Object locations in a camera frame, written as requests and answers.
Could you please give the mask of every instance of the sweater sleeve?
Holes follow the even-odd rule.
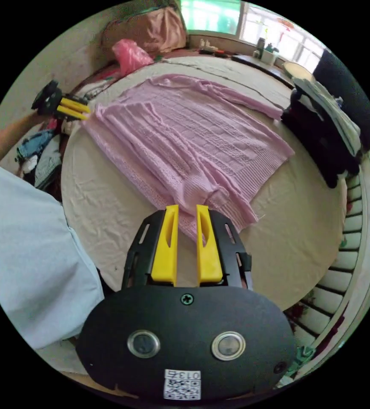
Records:
[[[212,83],[210,81],[199,81],[198,85],[202,88],[201,91],[210,95],[216,95],[224,100],[232,103],[244,105],[247,108],[255,111],[263,112],[268,117],[276,120],[280,120],[283,111],[275,106],[264,104],[260,101],[256,101],[246,95],[242,95],[239,92],[228,88],[221,84]]]

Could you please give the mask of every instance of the bed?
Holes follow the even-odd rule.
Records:
[[[91,102],[108,104],[124,90],[166,73],[218,82],[267,104],[286,108],[291,90],[265,73],[230,60],[203,56],[162,60],[120,79]],[[295,136],[264,114],[249,114],[276,131],[295,155],[251,202],[259,221],[240,234],[252,254],[254,289],[286,310],[301,300],[334,263],[346,216],[347,187],[329,189]],[[63,206],[69,225],[115,291],[121,288],[126,253],[142,220],[155,208],[75,126],[63,158]],[[195,244],[179,235],[178,285],[196,286]]]

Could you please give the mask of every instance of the pillow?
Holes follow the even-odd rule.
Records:
[[[127,20],[115,20],[105,28],[101,45],[108,61],[114,60],[113,45],[122,39],[134,40],[152,58],[186,46],[186,29],[172,7],[164,7]]]

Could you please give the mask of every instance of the screw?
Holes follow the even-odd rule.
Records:
[[[273,369],[275,374],[282,373],[287,368],[287,364],[283,361],[279,362]]]
[[[183,305],[191,305],[194,301],[193,295],[192,294],[184,294],[181,297],[181,303]]]

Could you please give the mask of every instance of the ribbed hem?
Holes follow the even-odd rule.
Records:
[[[290,147],[282,152],[264,149],[257,154],[248,166],[238,172],[236,182],[247,203],[250,204],[264,183],[292,155],[294,155],[294,151]],[[258,221],[258,217],[253,210],[251,210],[250,214],[244,213],[241,207],[231,200],[217,207],[217,210],[233,221],[238,233]]]

